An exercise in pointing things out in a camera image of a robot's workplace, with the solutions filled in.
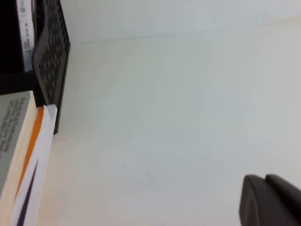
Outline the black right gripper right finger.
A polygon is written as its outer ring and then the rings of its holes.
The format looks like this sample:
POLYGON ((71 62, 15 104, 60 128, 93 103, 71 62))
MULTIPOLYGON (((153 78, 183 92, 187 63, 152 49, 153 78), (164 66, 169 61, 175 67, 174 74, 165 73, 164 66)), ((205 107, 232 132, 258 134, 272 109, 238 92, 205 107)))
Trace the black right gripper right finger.
POLYGON ((276 191, 283 205, 294 216, 301 217, 301 190, 280 176, 269 174, 265 180, 276 191))

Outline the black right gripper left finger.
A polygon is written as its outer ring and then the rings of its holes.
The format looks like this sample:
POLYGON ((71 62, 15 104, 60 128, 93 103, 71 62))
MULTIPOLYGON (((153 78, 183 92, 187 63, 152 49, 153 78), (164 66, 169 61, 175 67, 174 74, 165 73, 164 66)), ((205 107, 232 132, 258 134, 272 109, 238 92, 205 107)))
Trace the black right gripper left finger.
POLYGON ((244 177, 239 218, 242 226, 299 226, 301 224, 301 218, 294 218, 265 178, 256 175, 244 177))

